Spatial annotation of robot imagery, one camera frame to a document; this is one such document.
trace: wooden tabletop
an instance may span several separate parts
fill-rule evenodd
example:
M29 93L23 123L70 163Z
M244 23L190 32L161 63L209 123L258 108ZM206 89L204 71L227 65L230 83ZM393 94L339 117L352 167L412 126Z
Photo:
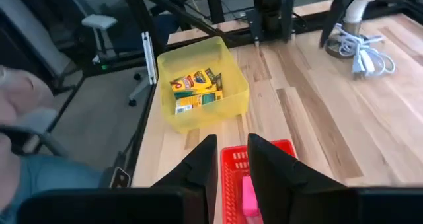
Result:
M374 46L397 71L361 81L352 80L351 60L318 49L320 33L232 48L250 85L249 110L212 126L176 133L163 119L157 88L132 186L154 184L208 134L217 134L220 150L246 144L248 133L290 139L300 161L349 186L422 183L423 27L404 15L364 22L363 34L385 36ZM220 186L215 221L221 222Z

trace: yellow crayon box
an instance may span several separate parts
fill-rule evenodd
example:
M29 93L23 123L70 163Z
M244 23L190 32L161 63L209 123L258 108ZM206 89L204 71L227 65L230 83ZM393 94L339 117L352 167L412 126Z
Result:
M222 98L223 98L222 91L216 91L216 92L208 93L208 94L199 94L195 96L180 98L176 101L175 114L180 114L182 112L200 107L207 103L221 100Z
M201 69L187 76L171 81L173 93L176 98L193 96L196 94L214 92L212 85L215 75L211 69Z

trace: pink object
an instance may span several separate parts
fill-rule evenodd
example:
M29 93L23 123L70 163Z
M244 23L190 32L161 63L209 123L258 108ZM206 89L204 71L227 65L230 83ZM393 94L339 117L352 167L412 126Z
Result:
M243 213L245 217L258 216L258 204L251 176L243 177Z

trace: black metal frame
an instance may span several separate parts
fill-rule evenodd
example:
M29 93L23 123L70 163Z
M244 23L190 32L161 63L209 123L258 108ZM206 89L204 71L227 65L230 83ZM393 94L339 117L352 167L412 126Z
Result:
M143 0L126 0L126 1L128 2L128 5L134 15L134 18L136 22L139 24L139 27L141 28L141 30L143 32L148 31L150 33L150 36L153 42L155 57L157 57L162 52L165 52L166 50L173 50L183 46L187 46L189 44L199 42L201 40L204 40L212 36L222 37L227 43L227 46L230 48L243 46L246 44L251 44L254 42L254 38L256 36L258 36L259 40L262 42L275 40L275 39L282 39L283 41L287 42L290 39L291 34L293 33L302 34L302 33L311 32L314 30L320 30L323 27L323 22L328 15L328 11L325 11L325 12L305 15L305 16L302 16L301 18L298 18L298 17L294 18L292 17L294 0L281 0L281 3L283 5L281 7L281 13L282 13L281 17L283 18L283 22L285 22L284 25L282 25L282 33L265 35L263 34L263 31L261 31L260 27L255 27L251 25L250 27L246 27L243 29L234 30L230 32L222 32L219 29L214 29L210 25L203 23L200 19L197 19L196 17L193 17L192 15L188 14L184 9L181 9L180 5L175 5L174 3L176 3L176 0L150 0L157 4L157 6L152 8L150 11L145 6L145 3ZM211 13L212 20L216 22L221 21L223 16L223 12L221 10L221 0L210 0L209 6L212 11ZM412 2L410 0L376 0L374 2L371 2L368 5L366 12L364 14L364 19L374 19L376 17L392 15L395 13L404 13L408 15L410 18L419 22L420 24L423 24L423 10L420 9L419 6L421 8L421 5L417 5L415 2ZM155 31L155 28L153 26L151 13L153 15L156 15L158 12L163 10L168 10L174 15L177 15L182 22L191 24L192 26L207 33L208 36L186 40L183 42L177 42L177 43L169 44L166 46L161 45L159 41L157 40L157 34L156 34L157 32ZM254 13L248 13L248 15L252 15L252 17L249 18L249 22L254 22L254 21L259 22L260 19L257 18L258 17L257 13L255 13L256 16L254 16ZM141 54L139 58L140 62L144 62L142 60L143 59L142 56L143 54ZM76 86L72 95L69 97L68 101L65 103L65 106L60 111L57 120L59 120L59 117L64 112L67 105L69 105L71 99L75 96L76 92L78 91L78 88L82 85L83 81L87 77L119 71L122 69L128 69L130 67L135 67L135 66L132 64L132 65L128 65L127 67L112 67L110 70L106 70L106 71L93 71L93 70L85 71L83 75L83 79ZM127 165L127 171L129 171L130 174L134 171L136 163L137 163L137 157L138 157L139 149L141 147L141 142L143 139L145 127L147 125L147 120L149 117L149 112L153 102L153 97L155 94L156 87L157 87L156 85L152 85L149 87L149 96L147 99L147 104L146 104L145 110L143 111L141 115L138 127L134 134L132 154L129 157L129 161Z

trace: white power cable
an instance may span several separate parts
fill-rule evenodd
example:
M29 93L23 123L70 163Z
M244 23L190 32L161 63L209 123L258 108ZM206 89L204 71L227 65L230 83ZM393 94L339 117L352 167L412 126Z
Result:
M363 72L365 76L380 76L385 73L392 74L395 72L395 62L392 58L370 47L371 43L382 41L382 36L372 36L369 38L354 36L343 30L342 25L339 23L336 24L335 28L341 32L341 35L338 37L338 41L340 42L339 54L344 57L354 56L352 73ZM360 53L367 53L371 61L363 59ZM366 69L372 66L374 67L374 65L377 65L379 69Z

